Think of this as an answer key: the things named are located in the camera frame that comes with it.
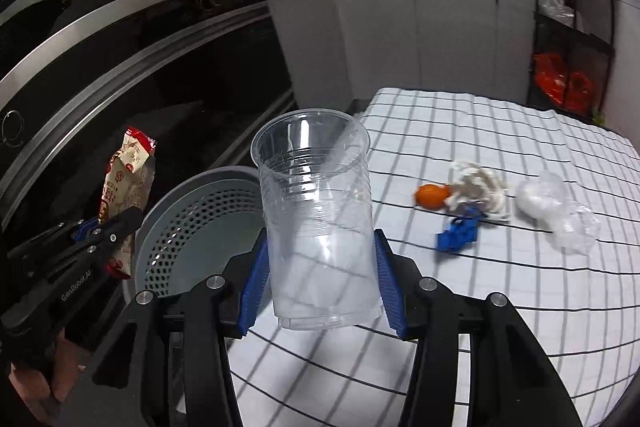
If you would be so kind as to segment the left hand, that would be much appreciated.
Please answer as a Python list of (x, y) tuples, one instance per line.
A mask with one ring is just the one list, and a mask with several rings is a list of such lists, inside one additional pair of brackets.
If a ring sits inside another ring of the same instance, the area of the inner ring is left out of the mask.
[(53, 376), (50, 381), (35, 369), (11, 365), (10, 382), (30, 413), (40, 424), (52, 426), (60, 406), (67, 400), (80, 374), (86, 369), (91, 352), (65, 337), (65, 329), (53, 343)]

